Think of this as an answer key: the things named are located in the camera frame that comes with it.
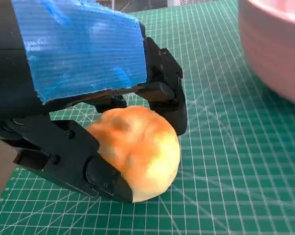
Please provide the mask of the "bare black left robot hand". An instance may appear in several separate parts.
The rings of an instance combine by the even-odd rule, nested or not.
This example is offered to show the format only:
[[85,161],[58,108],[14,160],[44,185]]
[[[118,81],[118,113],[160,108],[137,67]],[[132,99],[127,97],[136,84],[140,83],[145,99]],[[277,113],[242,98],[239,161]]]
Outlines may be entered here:
[[72,191],[157,197],[180,164],[181,66],[135,17],[93,0],[0,0],[0,141]]

